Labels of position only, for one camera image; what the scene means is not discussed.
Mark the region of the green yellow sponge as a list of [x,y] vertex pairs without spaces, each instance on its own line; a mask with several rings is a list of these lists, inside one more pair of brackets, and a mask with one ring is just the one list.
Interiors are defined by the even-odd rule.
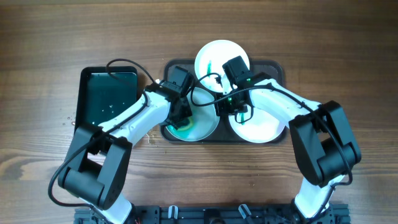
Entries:
[[186,118],[186,120],[187,120],[187,127],[183,130],[179,129],[178,131],[186,131],[193,126],[193,118],[192,117],[188,117],[188,118]]

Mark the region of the white plate top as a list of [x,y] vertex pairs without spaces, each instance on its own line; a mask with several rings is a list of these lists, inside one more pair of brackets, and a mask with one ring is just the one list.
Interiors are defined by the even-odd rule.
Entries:
[[[232,58],[241,56],[247,68],[250,68],[249,57],[244,49],[230,40],[214,40],[200,49],[195,58],[195,74],[198,79],[208,73],[225,75],[222,65]],[[200,83],[210,91],[223,93],[221,84],[216,81],[217,76],[211,75]]]

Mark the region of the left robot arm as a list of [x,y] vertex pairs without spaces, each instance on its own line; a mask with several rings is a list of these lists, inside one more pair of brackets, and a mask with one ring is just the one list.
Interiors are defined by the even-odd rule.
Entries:
[[83,200],[74,203],[75,223],[135,223],[123,189],[133,146],[154,126],[180,129],[192,115],[187,100],[193,75],[175,67],[168,80],[145,87],[142,96],[117,117],[82,124],[51,181]]

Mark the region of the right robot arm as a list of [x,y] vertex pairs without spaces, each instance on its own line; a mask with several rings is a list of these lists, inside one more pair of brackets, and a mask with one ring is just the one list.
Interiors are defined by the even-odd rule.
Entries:
[[242,57],[222,66],[232,91],[221,98],[227,106],[247,104],[278,119],[290,130],[295,160],[303,175],[294,206],[302,220],[321,218],[338,186],[353,181],[352,168],[361,151],[340,104],[307,100],[265,73],[253,74]]

